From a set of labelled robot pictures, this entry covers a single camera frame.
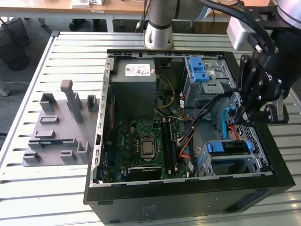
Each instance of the black wastebasket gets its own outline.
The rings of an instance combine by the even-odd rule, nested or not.
[[[4,30],[15,31],[22,46],[26,46],[29,43],[29,38],[21,18],[13,18],[8,20],[4,25],[2,25],[2,27]]]
[[[0,57],[12,71],[19,71],[27,66],[26,53],[15,31],[0,31]]]

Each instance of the sticker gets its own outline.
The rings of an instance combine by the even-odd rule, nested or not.
[[[200,153],[201,153],[201,150],[202,150],[202,148],[197,147],[197,149],[196,149],[196,151],[195,151],[195,154],[200,154]]]
[[[150,76],[151,66],[148,64],[126,65],[126,76]]]
[[[183,100],[180,100],[180,107],[184,108],[184,101]]]
[[[208,74],[208,75],[215,75],[214,70],[207,71],[207,74]]]
[[[103,10],[91,10],[91,13],[104,13]]]
[[[156,209],[157,209],[156,205],[143,206],[142,215],[145,217],[153,217],[153,215],[156,213]]]
[[[193,170],[194,170],[194,166],[192,165],[192,163],[191,163],[191,162],[189,162],[189,164],[188,164],[188,167],[189,167],[190,171],[191,171],[191,172],[193,172]]]
[[[102,5],[104,0],[90,0],[92,4]]]

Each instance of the slotted aluminum table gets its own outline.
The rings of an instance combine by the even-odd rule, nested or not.
[[[182,50],[234,51],[225,35],[175,34],[174,46]],[[73,89],[80,97],[90,94],[99,97],[108,48],[142,49],[143,37],[135,33],[61,32],[58,37],[50,38],[0,151],[3,225],[101,225],[96,214],[83,204],[87,165],[24,168],[21,162],[41,110],[38,101],[42,93],[51,91],[56,99],[66,99],[60,92],[60,84],[63,79],[72,79]],[[234,53],[239,60],[243,52]],[[290,114],[289,124],[271,126],[270,130],[293,175],[295,187],[243,213],[162,220],[148,225],[300,225],[301,108],[293,91],[285,104]]]

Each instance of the power supply label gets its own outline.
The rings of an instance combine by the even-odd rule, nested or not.
[[[126,76],[150,76],[151,66],[149,64],[126,65]]]

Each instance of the white label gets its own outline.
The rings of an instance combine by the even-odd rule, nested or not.
[[[90,0],[92,4],[102,5],[104,0]]]
[[[188,167],[189,167],[189,169],[191,170],[191,172],[193,172],[194,167],[193,167],[193,165],[192,165],[191,162],[189,162]]]
[[[91,10],[91,13],[104,13],[103,10]]]
[[[180,100],[180,107],[184,108],[184,101],[183,100]]]
[[[144,65],[126,65],[126,76],[150,76],[151,66]]]
[[[201,150],[202,150],[202,148],[197,147],[197,149],[196,149],[196,151],[195,151],[195,154],[200,154],[200,153],[201,153]]]
[[[207,71],[207,74],[208,74],[208,75],[215,75],[214,70]]]

